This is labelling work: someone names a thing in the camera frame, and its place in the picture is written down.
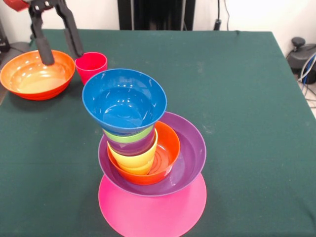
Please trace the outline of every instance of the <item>purple cup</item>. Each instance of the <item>purple cup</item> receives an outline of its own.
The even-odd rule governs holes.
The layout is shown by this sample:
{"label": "purple cup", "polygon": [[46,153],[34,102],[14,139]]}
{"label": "purple cup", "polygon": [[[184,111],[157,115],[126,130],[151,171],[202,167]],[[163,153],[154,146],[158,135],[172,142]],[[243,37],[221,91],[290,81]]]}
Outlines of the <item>purple cup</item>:
{"label": "purple cup", "polygon": [[112,141],[108,138],[108,142],[112,149],[123,155],[123,156],[137,156],[140,155],[146,151],[149,150],[150,147],[152,147],[154,143],[155,138],[155,129],[153,128],[152,131],[143,139],[137,141],[137,142],[131,142],[131,143],[120,143]]}

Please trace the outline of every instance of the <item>pink cup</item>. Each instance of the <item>pink cup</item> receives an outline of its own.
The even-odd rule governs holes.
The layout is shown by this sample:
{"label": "pink cup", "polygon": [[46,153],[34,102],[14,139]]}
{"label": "pink cup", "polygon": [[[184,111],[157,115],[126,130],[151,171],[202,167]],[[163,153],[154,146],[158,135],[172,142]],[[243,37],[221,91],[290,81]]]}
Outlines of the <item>pink cup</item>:
{"label": "pink cup", "polygon": [[108,59],[102,53],[89,52],[75,60],[76,69],[83,84],[95,74],[108,68]]}

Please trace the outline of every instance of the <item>yellow cup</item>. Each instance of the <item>yellow cup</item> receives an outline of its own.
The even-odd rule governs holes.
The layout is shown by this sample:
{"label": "yellow cup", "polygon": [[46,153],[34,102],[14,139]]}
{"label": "yellow cup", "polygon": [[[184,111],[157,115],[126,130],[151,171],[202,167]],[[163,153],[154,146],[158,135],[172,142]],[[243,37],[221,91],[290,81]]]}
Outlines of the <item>yellow cup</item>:
{"label": "yellow cup", "polygon": [[158,142],[158,134],[155,129],[155,142],[150,147],[150,149],[140,155],[133,156],[133,157],[127,157],[123,156],[117,152],[115,152],[112,147],[110,146],[108,142],[108,147],[110,149],[111,154],[113,155],[114,159],[118,162],[119,166],[123,166],[125,168],[140,168],[148,163],[150,163],[151,160],[154,160],[155,152],[157,148],[157,142]]}
{"label": "yellow cup", "polygon": [[143,166],[141,166],[139,168],[127,168],[127,167],[125,167],[125,166],[123,166],[123,165],[121,165],[119,163],[118,163],[118,166],[122,170],[124,170],[124,171],[126,171],[126,172],[128,172],[130,174],[145,175],[145,174],[148,174],[150,169],[152,168],[153,163],[154,163],[154,159],[155,158],[152,158],[151,161],[149,161],[147,164],[145,164],[145,165],[143,165]]}

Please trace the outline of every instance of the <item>plastic bowl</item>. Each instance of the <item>plastic bowl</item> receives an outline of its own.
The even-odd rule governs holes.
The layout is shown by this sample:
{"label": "plastic bowl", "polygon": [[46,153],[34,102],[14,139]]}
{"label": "plastic bowl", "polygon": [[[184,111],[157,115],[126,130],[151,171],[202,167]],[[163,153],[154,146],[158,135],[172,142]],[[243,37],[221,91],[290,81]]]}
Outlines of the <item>plastic bowl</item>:
{"label": "plastic bowl", "polygon": [[112,141],[111,139],[108,139],[108,142],[115,152],[123,156],[137,156],[145,153],[150,149],[150,147],[152,147],[152,145],[154,144],[154,138],[155,130],[152,129],[146,137],[137,142],[119,143]]}
{"label": "plastic bowl", "polygon": [[109,142],[108,142],[108,147],[109,147],[110,153],[114,156],[114,159],[118,162],[119,165],[122,165],[126,168],[139,168],[147,164],[149,161],[151,161],[154,158],[156,147],[157,147],[157,141],[158,141],[158,134],[157,134],[157,131],[155,130],[155,142],[152,145],[152,147],[150,147],[150,149],[146,151],[145,153],[142,153],[138,156],[132,156],[132,157],[123,156],[115,152],[109,145]]}
{"label": "plastic bowl", "polygon": [[31,51],[10,60],[1,70],[1,84],[29,100],[47,100],[60,94],[75,73],[75,63],[66,53],[53,50],[55,64],[46,66],[39,52]]}
{"label": "plastic bowl", "polygon": [[144,130],[161,118],[167,106],[163,88],[150,76],[130,69],[94,75],[83,88],[82,100],[100,126],[114,135]]}
{"label": "plastic bowl", "polygon": [[120,189],[145,197],[161,197],[179,192],[199,177],[206,161],[206,146],[199,130],[185,118],[170,112],[164,113],[160,121],[176,132],[181,148],[169,175],[155,184],[138,185],[127,182],[110,162],[107,153],[107,137],[102,136],[98,150],[101,169],[109,180]]}
{"label": "plastic bowl", "polygon": [[155,184],[164,179],[171,171],[180,153],[180,141],[173,129],[163,122],[157,122],[155,128],[158,133],[158,144],[154,163],[147,175],[137,175],[123,169],[109,152],[110,162],[115,166],[123,178],[139,185]]}
{"label": "plastic bowl", "polygon": [[152,131],[154,130],[154,126],[150,126],[146,129],[144,129],[141,132],[134,133],[129,136],[116,136],[113,135],[106,130],[103,129],[104,134],[108,137],[109,140],[112,140],[114,142],[118,143],[132,143],[132,142],[137,142],[145,138],[147,135],[149,135]]}
{"label": "plastic bowl", "polygon": [[118,163],[117,164],[120,167],[120,169],[124,170],[126,173],[134,174],[134,175],[145,175],[145,174],[149,173],[150,169],[153,166],[153,163],[154,163],[154,158],[152,158],[147,164],[145,164],[145,165],[143,165],[141,167],[138,167],[138,168],[127,168],[127,167],[125,167],[123,165],[120,165]]}

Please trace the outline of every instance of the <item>plate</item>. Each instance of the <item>plate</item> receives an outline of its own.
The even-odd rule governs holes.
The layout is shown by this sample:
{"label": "plate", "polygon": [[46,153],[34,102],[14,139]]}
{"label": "plate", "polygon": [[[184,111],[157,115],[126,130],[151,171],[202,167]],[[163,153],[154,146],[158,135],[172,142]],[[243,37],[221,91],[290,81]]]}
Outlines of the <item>plate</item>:
{"label": "plate", "polygon": [[200,219],[206,199],[206,186],[201,174],[185,189],[163,197],[127,193],[105,175],[99,187],[103,217],[125,237],[182,236]]}

